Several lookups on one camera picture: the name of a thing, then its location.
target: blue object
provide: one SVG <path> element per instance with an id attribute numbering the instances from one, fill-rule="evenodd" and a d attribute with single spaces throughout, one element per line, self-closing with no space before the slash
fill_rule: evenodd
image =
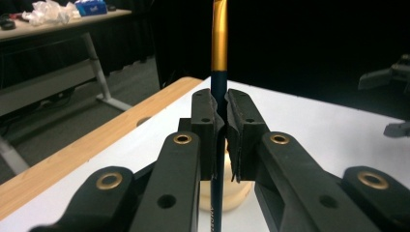
<path id="1" fill-rule="evenodd" d="M 106 14 L 106 4 L 102 0 L 76 1 L 75 6 L 81 16 Z"/>

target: white plastic bag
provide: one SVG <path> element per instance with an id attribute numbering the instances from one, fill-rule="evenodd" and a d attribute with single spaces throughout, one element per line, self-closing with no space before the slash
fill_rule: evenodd
<path id="1" fill-rule="evenodd" d="M 34 11 L 32 13 L 24 12 L 22 17 L 28 19 L 33 26 L 43 25 L 45 23 L 67 24 L 70 18 L 78 18 L 79 13 L 76 6 L 69 2 L 66 7 L 61 7 L 57 2 L 45 0 L 33 3 Z"/>

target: mounting hole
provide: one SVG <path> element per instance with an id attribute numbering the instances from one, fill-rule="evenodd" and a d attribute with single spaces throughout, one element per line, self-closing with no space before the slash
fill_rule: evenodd
<path id="1" fill-rule="evenodd" d="M 326 208 L 335 209 L 337 208 L 337 201 L 334 200 L 332 196 L 321 195 L 319 197 L 319 202 Z"/>
<path id="2" fill-rule="evenodd" d="M 373 172 L 361 171 L 358 173 L 358 179 L 366 186 L 374 189 L 383 190 L 389 187 L 389 183 L 386 181 L 386 179 Z"/>
<path id="3" fill-rule="evenodd" d="M 192 141 L 192 137 L 187 134 L 178 134 L 174 137 L 174 142 L 178 144 L 187 144 Z"/>
<path id="4" fill-rule="evenodd" d="M 157 204 L 162 209 L 169 209 L 175 205 L 177 199 L 173 195 L 163 195 L 158 199 Z"/>
<path id="5" fill-rule="evenodd" d="M 96 186 L 100 190 L 115 189 L 123 181 L 123 176 L 119 172 L 109 172 L 101 175 L 96 182 Z"/>
<path id="6" fill-rule="evenodd" d="M 271 141 L 277 144 L 286 144 L 289 142 L 289 138 L 283 135 L 274 134 L 271 136 Z"/>

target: beige cylinder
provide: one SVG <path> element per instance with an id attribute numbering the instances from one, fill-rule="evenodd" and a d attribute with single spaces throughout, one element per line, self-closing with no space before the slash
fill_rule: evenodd
<path id="1" fill-rule="evenodd" d="M 232 170 L 230 166 L 230 158 L 227 152 L 225 152 L 225 167 L 223 175 L 223 201 L 222 210 L 230 211 L 237 208 L 247 198 L 252 182 L 241 182 L 238 184 L 236 181 L 231 182 Z M 199 195 L 199 208 L 202 210 L 211 210 L 211 183 L 210 181 L 201 181 L 200 195 Z"/>

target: table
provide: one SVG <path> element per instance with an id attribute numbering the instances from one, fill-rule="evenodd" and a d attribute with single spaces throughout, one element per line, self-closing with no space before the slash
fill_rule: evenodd
<path id="1" fill-rule="evenodd" d="M 95 170 L 118 165 L 137 171 L 151 163 L 166 136 L 177 130 L 178 119 L 190 117 L 191 94 L 209 86 L 209 78 L 203 82 L 183 78 L 0 186 L 0 230 L 25 231 L 39 223 L 54 222 Z M 346 167 L 368 165 L 410 188 L 408 138 L 383 135 L 385 126 L 397 119 L 232 81 L 228 87 L 250 94 L 268 127 L 293 135 L 326 171 L 340 177 Z M 162 110 L 132 130 L 152 107 Z M 200 212 L 199 231 L 209 230 L 208 219 L 209 214 Z M 267 231 L 254 193 L 237 210 L 223 215 L 223 231 L 244 228 Z"/>
<path id="2" fill-rule="evenodd" d="M 66 25 L 44 24 L 31 26 L 27 22 L 16 21 L 16 29 L 0 32 L 0 57 L 34 49 L 48 44 L 58 44 L 73 38 L 81 37 L 88 51 L 89 59 L 68 66 L 62 70 L 24 81 L 23 83 L 0 90 L 0 116 L 45 99 L 53 94 L 83 83 L 96 77 L 102 93 L 97 99 L 120 110 L 131 108 L 130 105 L 111 98 L 103 75 L 99 57 L 91 40 L 89 31 L 96 23 L 112 23 L 114 20 L 131 15 L 131 11 L 117 10 L 108 14 L 86 16 L 71 19 Z M 28 168 L 27 163 L 17 151 L 0 136 L 0 154 L 14 173 L 18 174 Z"/>

